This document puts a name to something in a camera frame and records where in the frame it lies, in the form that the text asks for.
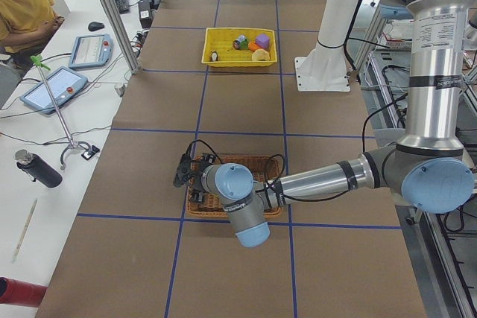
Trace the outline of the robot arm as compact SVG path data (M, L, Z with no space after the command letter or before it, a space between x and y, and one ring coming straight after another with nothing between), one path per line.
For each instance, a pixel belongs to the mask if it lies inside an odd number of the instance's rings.
M236 237L256 247L270 234L264 213L296 202L334 200L362 187L389 188L404 206L444 214L465 204L475 179L455 136L467 12L476 0L382 0L405 7L414 18L405 134L395 144L283 178L254 180L237 163L216 156L182 156L175 186L192 196L218 196Z

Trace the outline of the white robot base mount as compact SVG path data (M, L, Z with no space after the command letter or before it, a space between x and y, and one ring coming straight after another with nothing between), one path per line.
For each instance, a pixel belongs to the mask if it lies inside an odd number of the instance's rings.
M345 42L360 0L326 0L316 46L294 59L300 92L349 92Z

